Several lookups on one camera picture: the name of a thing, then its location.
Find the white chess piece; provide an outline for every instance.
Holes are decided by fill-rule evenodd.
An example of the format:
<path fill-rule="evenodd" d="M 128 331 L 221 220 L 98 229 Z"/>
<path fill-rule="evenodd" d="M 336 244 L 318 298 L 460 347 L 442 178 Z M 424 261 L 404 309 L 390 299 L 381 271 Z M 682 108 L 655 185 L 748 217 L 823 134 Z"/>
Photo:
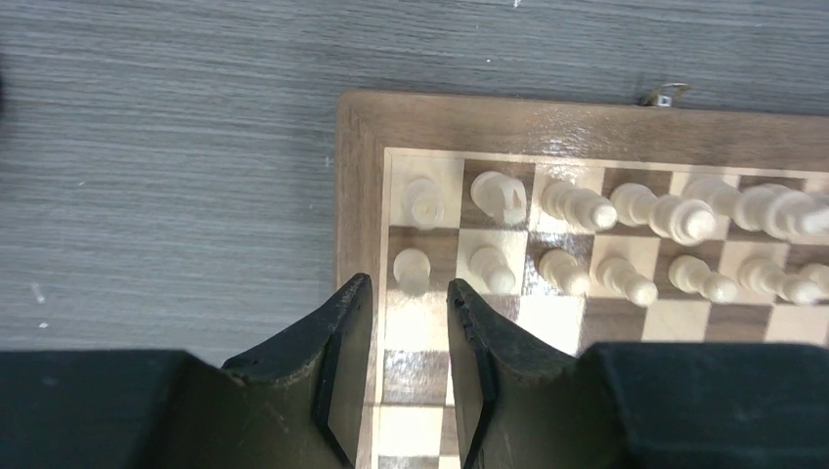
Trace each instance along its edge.
<path fill-rule="evenodd" d="M 443 220 L 441 190 L 430 179 L 417 178 L 406 186 L 403 207 L 409 221 L 420 230 L 432 230 Z"/>
<path fill-rule="evenodd" d="M 392 273 L 405 293 L 420 296 L 429 289 L 432 266 L 426 254 L 418 249 L 404 249 L 394 258 Z"/>
<path fill-rule="evenodd" d="M 676 258 L 668 269 L 668 280 L 685 293 L 699 293 L 713 303 L 728 304 L 737 297 L 737 283 L 711 272 L 708 264 L 693 256 Z"/>
<path fill-rule="evenodd" d="M 759 293 L 775 293 L 796 305 L 811 305 L 823 295 L 816 282 L 783 272 L 769 259 L 749 259 L 737 271 L 737 280 Z"/>
<path fill-rule="evenodd" d="M 801 269 L 800 276 L 820 285 L 823 295 L 829 296 L 829 266 L 809 264 Z"/>
<path fill-rule="evenodd" d="M 588 271 L 570 253 L 562 249 L 551 249 L 539 262 L 539 273 L 550 284 L 570 296 L 582 296 L 590 287 Z"/>
<path fill-rule="evenodd" d="M 818 197 L 776 184 L 745 190 L 734 208 L 734 223 L 778 239 L 829 234 L 829 206 Z"/>
<path fill-rule="evenodd" d="M 622 184 L 610 194 L 619 221 L 629 227 L 647 225 L 648 217 L 657 202 L 651 189 L 642 184 Z"/>
<path fill-rule="evenodd" d="M 661 237 L 690 246 L 710 239 L 717 229 L 714 211 L 702 200 L 677 195 L 657 197 L 641 184 L 622 184 L 610 195 L 619 221 L 635 227 L 647 223 Z"/>
<path fill-rule="evenodd" d="M 557 181 L 545 189 L 542 208 L 551 216 L 591 233 L 609 230 L 617 220 L 610 200 L 565 181 Z"/>
<path fill-rule="evenodd" d="M 638 273 L 625 259 L 605 259 L 598 265 L 595 274 L 599 283 L 621 293 L 637 306 L 650 306 L 659 298 L 656 284 Z"/>
<path fill-rule="evenodd" d="M 682 192 L 686 198 L 698 198 L 720 215 L 733 217 L 740 191 L 717 178 L 701 178 L 691 181 Z"/>
<path fill-rule="evenodd" d="M 515 275 L 509 269 L 503 253 L 493 246 L 485 246 L 472 254 L 469 270 L 484 279 L 495 294 L 504 295 L 515 286 Z"/>
<path fill-rule="evenodd" d="M 517 225 L 527 217 L 524 183 L 496 171 L 480 174 L 472 182 L 472 201 L 499 223 Z"/>
<path fill-rule="evenodd" d="M 780 194 L 761 220 L 763 230 L 779 239 L 829 235 L 829 206 L 800 191 Z"/>

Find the chessboard frame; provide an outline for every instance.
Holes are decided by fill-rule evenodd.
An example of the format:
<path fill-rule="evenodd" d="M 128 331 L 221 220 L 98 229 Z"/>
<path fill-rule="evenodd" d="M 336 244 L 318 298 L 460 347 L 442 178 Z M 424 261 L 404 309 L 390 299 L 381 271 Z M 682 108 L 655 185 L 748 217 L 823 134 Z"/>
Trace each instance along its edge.
<path fill-rule="evenodd" d="M 337 107 L 334 287 L 368 273 L 377 311 L 387 149 L 826 171 L 827 129 L 821 116 L 349 92 Z M 377 333 L 375 314 L 361 442 L 377 418 Z"/>

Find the pawn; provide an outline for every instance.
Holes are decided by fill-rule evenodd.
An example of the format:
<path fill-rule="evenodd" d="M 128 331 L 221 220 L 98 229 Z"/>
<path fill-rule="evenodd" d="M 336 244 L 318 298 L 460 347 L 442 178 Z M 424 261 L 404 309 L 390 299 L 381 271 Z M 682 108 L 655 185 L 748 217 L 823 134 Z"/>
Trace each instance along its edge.
<path fill-rule="evenodd" d="M 829 234 L 829 206 L 803 192 L 791 191 L 766 215 L 764 231 L 780 239 Z"/>
<path fill-rule="evenodd" d="M 545 189 L 542 208 L 550 216 L 591 233 L 609 230 L 617 220 L 616 209 L 610 200 L 564 181 Z"/>
<path fill-rule="evenodd" d="M 397 285 L 411 296 L 420 296 L 429 289 L 431 270 L 429 258 L 419 249 L 404 249 L 394 258 L 392 267 Z"/>
<path fill-rule="evenodd" d="M 728 304 L 737 297 L 737 283 L 711 272 L 708 264 L 693 256 L 676 258 L 668 269 L 668 280 L 685 293 L 699 293 L 713 303 Z"/>
<path fill-rule="evenodd" d="M 496 171 L 480 174 L 470 190 L 475 205 L 496 222 L 517 225 L 527 217 L 524 183 Z"/>
<path fill-rule="evenodd" d="M 734 210 L 734 223 L 745 230 L 778 239 L 824 235 L 829 230 L 829 207 L 817 197 L 776 184 L 750 188 Z"/>
<path fill-rule="evenodd" d="M 596 269 L 596 279 L 637 306 L 650 306 L 659 298 L 656 284 L 638 273 L 630 262 L 619 257 L 601 261 Z"/>
<path fill-rule="evenodd" d="M 647 225 L 657 197 L 642 184 L 622 184 L 610 194 L 619 221 L 629 227 Z"/>
<path fill-rule="evenodd" d="M 829 266 L 809 264 L 801 269 L 800 276 L 817 283 L 824 296 L 829 295 Z"/>
<path fill-rule="evenodd" d="M 419 230 L 432 230 L 443 220 L 443 196 L 430 179 L 411 181 L 403 192 L 403 206 L 410 223 Z"/>
<path fill-rule="evenodd" d="M 562 249 L 549 250 L 539 262 L 542 278 L 570 296 L 583 296 L 590 287 L 588 271 Z"/>
<path fill-rule="evenodd" d="M 734 215 L 734 206 L 740 198 L 740 191 L 721 179 L 702 178 L 689 183 L 682 196 L 700 199 L 716 213 L 731 218 Z"/>
<path fill-rule="evenodd" d="M 683 246 L 711 238 L 717 229 L 714 211 L 702 200 L 677 195 L 657 197 L 641 184 L 622 184 L 610 195 L 619 220 L 630 227 L 647 223 L 660 237 Z"/>
<path fill-rule="evenodd" d="M 503 253 L 492 246 L 485 246 L 472 254 L 469 270 L 484 279 L 487 288 L 495 294 L 505 295 L 515 286 L 515 275 L 509 269 Z"/>
<path fill-rule="evenodd" d="M 769 259 L 749 259 L 737 271 L 737 280 L 758 293 L 774 293 L 796 305 L 814 304 L 823 293 L 813 280 L 788 275 Z"/>

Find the chessboard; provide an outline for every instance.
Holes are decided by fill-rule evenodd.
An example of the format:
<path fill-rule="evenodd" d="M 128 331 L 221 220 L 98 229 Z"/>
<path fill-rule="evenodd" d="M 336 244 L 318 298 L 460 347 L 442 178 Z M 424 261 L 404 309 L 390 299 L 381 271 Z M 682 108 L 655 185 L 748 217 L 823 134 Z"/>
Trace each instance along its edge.
<path fill-rule="evenodd" d="M 335 281 L 371 275 L 376 314 L 358 467 L 459 468 L 446 289 L 464 278 L 487 302 L 552 347 L 578 355 L 597 341 L 803 342 L 829 345 L 829 301 L 799 306 L 740 286 L 728 304 L 669 280 L 682 255 L 736 278 L 751 258 L 787 273 L 829 264 L 829 236 L 787 240 L 718 215 L 708 239 L 682 245 L 648 226 L 590 233 L 543 210 L 545 188 L 566 181 L 604 197 L 625 183 L 682 195 L 700 178 L 740 191 L 775 184 L 829 192 L 829 119 L 663 108 L 604 107 L 487 98 L 361 92 L 346 95 L 337 129 Z M 522 221 L 506 224 L 472 199 L 479 175 L 497 171 L 526 190 Z M 426 179 L 442 216 L 416 227 L 405 191 Z M 494 292 L 470 266 L 494 246 L 514 273 Z M 407 249 L 430 264 L 426 291 L 401 288 L 394 261 Z M 539 264 L 566 251 L 589 273 L 584 295 L 543 278 Z M 596 277 L 609 257 L 629 261 L 659 297 L 637 306 Z"/>

